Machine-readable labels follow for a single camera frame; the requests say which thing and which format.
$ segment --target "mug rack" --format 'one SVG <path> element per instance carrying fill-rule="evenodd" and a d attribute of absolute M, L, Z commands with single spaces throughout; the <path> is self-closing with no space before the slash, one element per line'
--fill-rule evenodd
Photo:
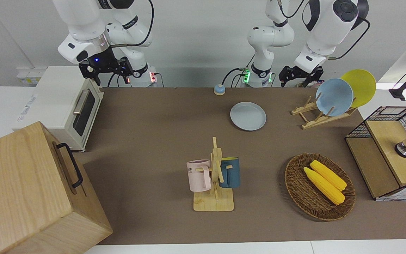
<path fill-rule="evenodd" d="M 306 103 L 301 106 L 301 107 L 296 107 L 294 110 L 292 110 L 290 113 L 292 115 L 300 115 L 300 117 L 305 121 L 304 124 L 302 124 L 302 129 L 306 130 L 309 128 L 313 128 L 328 122 L 332 122 L 335 120 L 340 120 L 343 119 L 345 117 L 349 117 L 351 116 L 358 108 L 349 108 L 348 111 L 346 111 L 344 114 L 339 115 L 339 116 L 335 116 L 335 117 L 331 117 L 329 116 L 330 113 L 332 113 L 332 111 L 335 109 L 335 107 L 332 107 L 329 112 L 327 114 L 324 114 L 323 112 L 320 112 L 318 114 L 318 116 L 316 117 L 316 119 L 309 121 L 304 115 L 303 113 L 308 112 L 308 111 L 313 111 L 313 110 L 317 110 L 319 111 L 316 102 L 318 101 L 318 99 L 320 98 L 320 96 L 322 95 L 322 93 L 319 93 L 319 95 L 316 97 L 316 100 L 314 100 L 313 102 L 311 101 L 311 96 L 308 98 L 308 100 L 306 101 Z"/>
<path fill-rule="evenodd" d="M 222 169 L 222 148 L 217 147 L 216 137 L 213 137 L 213 152 L 211 153 L 211 190 L 193 193 L 193 209 L 197 212 L 207 211 L 225 211 L 234 210 L 233 189 L 222 188 L 219 186 L 219 180 L 224 182 Z"/>

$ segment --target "box handle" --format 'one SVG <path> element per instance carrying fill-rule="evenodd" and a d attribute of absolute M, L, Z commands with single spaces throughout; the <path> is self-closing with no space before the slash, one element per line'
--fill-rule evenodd
<path fill-rule="evenodd" d="M 76 170 L 76 175 L 78 175 L 78 181 L 77 181 L 76 183 L 73 183 L 73 184 L 71 185 L 71 187 L 77 188 L 79 185 L 82 184 L 81 171 L 79 171 L 78 164 L 76 164 L 76 161 L 74 160 L 74 156 L 73 156 L 73 154 L 71 153 L 70 147 L 69 147 L 66 143 L 60 143 L 60 144 L 58 144 L 58 145 L 56 146 L 56 148 L 58 148 L 58 149 L 63 148 L 63 147 L 67 149 L 68 154 L 70 155 L 71 162 L 73 163 L 74 169 Z"/>

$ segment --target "gray plate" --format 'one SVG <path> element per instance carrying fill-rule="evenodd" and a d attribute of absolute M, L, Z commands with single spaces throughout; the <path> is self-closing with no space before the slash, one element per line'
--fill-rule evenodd
<path fill-rule="evenodd" d="M 258 130 L 266 123 L 264 110 L 251 102 L 240 102 L 234 105 L 230 117 L 237 127 L 246 131 Z"/>

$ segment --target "oven door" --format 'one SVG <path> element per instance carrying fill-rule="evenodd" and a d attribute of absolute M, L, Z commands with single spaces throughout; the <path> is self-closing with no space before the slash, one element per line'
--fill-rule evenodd
<path fill-rule="evenodd" d="M 81 95 L 73 110 L 74 117 L 69 127 L 74 140 L 80 140 L 81 147 L 76 150 L 83 150 L 87 142 L 88 135 L 95 120 L 98 108 L 100 106 L 100 91 L 97 90 L 90 81 L 83 86 Z"/>

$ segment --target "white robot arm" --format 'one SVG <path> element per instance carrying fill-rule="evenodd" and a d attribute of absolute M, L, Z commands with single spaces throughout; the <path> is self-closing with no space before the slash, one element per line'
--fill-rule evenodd
<path fill-rule="evenodd" d="M 289 0 L 283 1 L 283 10 L 287 12 Z M 255 49 L 255 57 L 248 67 L 245 83 L 251 87 L 263 87 L 269 82 L 274 60 L 270 47 L 284 47 L 294 40 L 294 30 L 280 11 L 276 0 L 267 0 L 266 15 L 274 26 L 254 27 L 248 33 L 248 43 Z"/>
<path fill-rule="evenodd" d="M 151 26 L 147 29 L 129 9 L 134 0 L 53 0 L 62 20 L 68 25 L 69 35 L 58 47 L 68 61 L 78 64 L 85 78 L 94 79 L 98 85 L 100 73 L 114 73 L 127 77 L 133 86 L 147 87 L 156 84 L 154 68 L 138 48 L 151 44 Z M 106 25 L 100 9 L 114 9 L 114 22 Z M 126 55 L 116 59 L 112 48 L 123 47 Z"/>
<path fill-rule="evenodd" d="M 256 53 L 249 69 L 250 78 L 247 79 L 247 84 L 252 87 L 265 86 L 269 80 L 273 53 L 267 49 L 283 47 L 294 40 L 294 31 L 285 15 L 288 6 L 289 0 L 267 0 L 266 14 L 273 20 L 274 27 L 253 28 L 248 35 L 248 42 Z M 294 62 L 296 66 L 286 66 L 279 74 L 282 86 L 295 78 L 319 79 L 323 73 L 320 65 L 334 53 L 345 36 L 366 18 L 368 11 L 367 0 L 309 0 L 302 19 L 311 34 Z M 280 43 L 270 43 L 271 34 L 279 36 L 273 41 Z"/>

